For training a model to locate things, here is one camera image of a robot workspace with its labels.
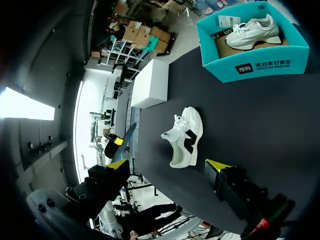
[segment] shoelace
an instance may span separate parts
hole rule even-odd
[[[245,31],[249,30],[249,28],[243,27],[245,25],[246,25],[246,23],[244,23],[244,22],[240,23],[240,24],[235,24],[235,25],[233,25],[233,31],[240,35],[240,34],[244,33]]]
[[[174,127],[178,128],[183,136],[185,134],[184,129],[188,128],[188,123],[181,118],[181,116],[174,115]]]

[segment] bright window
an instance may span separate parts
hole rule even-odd
[[[0,118],[55,119],[55,108],[6,87],[0,94]]]

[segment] logo on box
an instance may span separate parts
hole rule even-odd
[[[254,71],[250,63],[235,66],[235,69],[238,71],[239,74],[247,74],[252,73]]]

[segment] white wall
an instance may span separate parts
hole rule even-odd
[[[84,181],[84,178],[88,176],[88,170],[84,169],[81,156],[84,155],[86,167],[90,168],[97,164],[96,150],[89,147],[91,138],[90,112],[100,113],[107,78],[112,79],[116,78],[116,76],[108,71],[86,69],[86,73],[83,78],[75,129],[77,164],[81,181]],[[105,111],[106,109],[112,108],[116,109],[117,105],[118,101],[116,99],[108,98],[104,102],[103,110]],[[104,128],[106,128],[106,126],[103,123],[98,125],[99,136],[102,136]]]

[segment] person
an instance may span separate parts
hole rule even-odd
[[[161,214],[173,212],[167,217]],[[117,221],[123,229],[122,237],[127,240],[135,240],[137,236],[143,236],[172,223],[181,217],[182,207],[172,204],[155,205],[136,214],[118,216]]]
[[[111,22],[109,28],[114,31],[112,34],[117,40],[121,40],[124,37],[126,28],[119,24],[118,21]]]

